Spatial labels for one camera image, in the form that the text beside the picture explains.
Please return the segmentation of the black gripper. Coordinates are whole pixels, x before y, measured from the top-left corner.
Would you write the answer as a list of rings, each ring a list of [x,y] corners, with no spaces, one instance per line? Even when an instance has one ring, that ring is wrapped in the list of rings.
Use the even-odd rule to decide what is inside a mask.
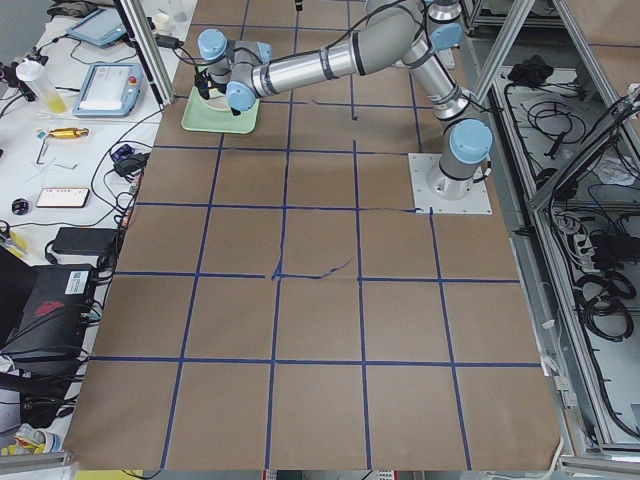
[[[303,0],[295,0],[294,5],[297,11],[303,10]],[[218,84],[204,67],[194,68],[194,87],[203,100],[210,100],[212,94],[219,92]]]

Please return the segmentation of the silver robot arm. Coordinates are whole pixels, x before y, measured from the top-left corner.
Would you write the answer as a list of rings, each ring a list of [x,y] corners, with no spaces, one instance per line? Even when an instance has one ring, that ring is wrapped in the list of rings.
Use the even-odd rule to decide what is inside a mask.
[[[460,15],[456,1],[368,1],[364,16],[334,42],[280,58],[267,43],[230,40],[207,29],[198,38],[202,61],[194,66],[194,87],[203,100],[222,94],[231,113],[240,115],[260,98],[401,64],[444,126],[444,149],[427,176],[429,186],[453,198],[455,189],[478,182],[476,170],[493,143],[491,130],[469,110],[471,93],[438,56],[459,43]]]

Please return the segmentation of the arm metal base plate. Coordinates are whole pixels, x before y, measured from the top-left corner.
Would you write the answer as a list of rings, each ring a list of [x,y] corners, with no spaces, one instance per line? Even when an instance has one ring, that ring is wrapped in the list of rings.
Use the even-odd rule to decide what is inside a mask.
[[[410,153],[413,209],[424,214],[491,215],[484,172],[480,166],[466,180],[453,180],[440,169],[440,154]]]

